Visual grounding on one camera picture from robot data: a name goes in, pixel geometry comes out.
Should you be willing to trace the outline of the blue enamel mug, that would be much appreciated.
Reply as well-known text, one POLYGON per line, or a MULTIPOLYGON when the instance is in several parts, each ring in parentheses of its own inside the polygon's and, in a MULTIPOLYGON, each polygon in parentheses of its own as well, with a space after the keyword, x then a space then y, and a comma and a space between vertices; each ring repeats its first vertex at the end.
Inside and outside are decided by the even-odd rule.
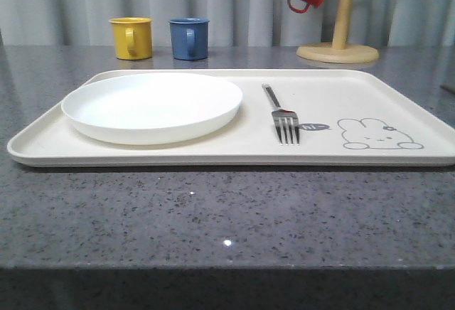
POLYGON ((168 21, 173 57, 177 60, 202 60, 208 57, 206 18, 172 18, 168 21))

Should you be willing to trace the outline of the silver metal spoon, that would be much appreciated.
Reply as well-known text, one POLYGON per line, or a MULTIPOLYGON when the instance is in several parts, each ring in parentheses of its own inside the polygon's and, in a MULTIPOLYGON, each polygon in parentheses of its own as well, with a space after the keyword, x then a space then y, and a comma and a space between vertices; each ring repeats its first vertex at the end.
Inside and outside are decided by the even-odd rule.
POLYGON ((447 92, 450 92, 451 94, 455 94, 455 87, 454 86, 451 86, 451 85, 440 85, 440 88, 447 91, 447 92))

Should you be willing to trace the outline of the silver metal fork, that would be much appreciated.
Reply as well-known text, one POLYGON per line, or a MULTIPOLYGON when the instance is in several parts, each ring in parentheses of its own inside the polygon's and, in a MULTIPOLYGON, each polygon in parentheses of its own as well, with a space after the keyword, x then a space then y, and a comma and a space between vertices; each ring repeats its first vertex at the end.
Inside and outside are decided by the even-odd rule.
POLYGON ((279 143, 281 145, 299 145, 299 118, 296 112, 282 108, 270 85, 263 84, 262 88, 272 103, 272 119, 279 143))

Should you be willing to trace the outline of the white round plate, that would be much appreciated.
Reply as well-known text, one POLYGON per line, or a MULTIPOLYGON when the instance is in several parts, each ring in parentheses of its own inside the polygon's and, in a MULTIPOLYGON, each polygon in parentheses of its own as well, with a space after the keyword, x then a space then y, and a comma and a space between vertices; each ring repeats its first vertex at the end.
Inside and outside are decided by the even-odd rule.
POLYGON ((61 110, 82 134, 114 144, 154 145, 217 131, 239 110, 243 93, 221 77, 147 73, 79 87, 61 110))

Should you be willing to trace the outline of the wooden mug tree stand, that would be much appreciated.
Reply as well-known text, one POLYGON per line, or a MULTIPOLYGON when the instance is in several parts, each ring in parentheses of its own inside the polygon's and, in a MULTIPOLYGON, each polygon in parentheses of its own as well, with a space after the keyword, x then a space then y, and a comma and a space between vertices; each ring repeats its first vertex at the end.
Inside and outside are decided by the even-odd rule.
POLYGON ((370 63, 379 58, 378 50, 370 46, 349 44, 350 16, 353 0, 338 0, 338 10, 331 42, 299 46, 296 54, 308 60, 325 63, 370 63))

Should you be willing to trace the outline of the grey pleated curtain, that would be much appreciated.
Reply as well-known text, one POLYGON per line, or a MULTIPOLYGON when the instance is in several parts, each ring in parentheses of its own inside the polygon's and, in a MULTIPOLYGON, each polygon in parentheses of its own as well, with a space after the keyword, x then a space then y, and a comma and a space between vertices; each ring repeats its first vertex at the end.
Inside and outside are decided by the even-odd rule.
MULTIPOLYGON (((305 14, 286 0, 1 0, 5 45, 109 45, 109 20, 153 21, 157 46, 170 43, 168 20, 205 17, 212 46, 299 46, 331 39, 338 0, 305 14)), ((451 46, 454 0, 353 0, 350 41, 371 46, 451 46)))

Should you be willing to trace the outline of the yellow enamel mug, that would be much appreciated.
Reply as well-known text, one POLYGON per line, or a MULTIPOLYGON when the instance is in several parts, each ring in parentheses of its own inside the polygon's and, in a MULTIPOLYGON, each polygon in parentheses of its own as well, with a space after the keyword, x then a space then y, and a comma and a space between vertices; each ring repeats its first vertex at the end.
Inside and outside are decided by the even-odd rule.
POLYGON ((116 57, 120 60, 143 60, 151 58, 152 20, 146 17, 111 18, 116 57))

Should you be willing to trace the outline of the cream rabbit serving tray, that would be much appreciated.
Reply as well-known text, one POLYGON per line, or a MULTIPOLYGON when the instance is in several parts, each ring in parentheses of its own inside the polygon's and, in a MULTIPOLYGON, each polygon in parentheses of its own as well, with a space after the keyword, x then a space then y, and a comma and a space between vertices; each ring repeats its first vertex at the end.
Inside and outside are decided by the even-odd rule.
POLYGON ((8 142, 28 166, 327 165, 450 166, 454 130, 374 75, 357 70, 214 69, 243 93, 240 111, 222 129, 173 144, 129 146, 91 139, 59 105, 8 142), (281 145, 263 90, 304 124, 300 142, 281 145))

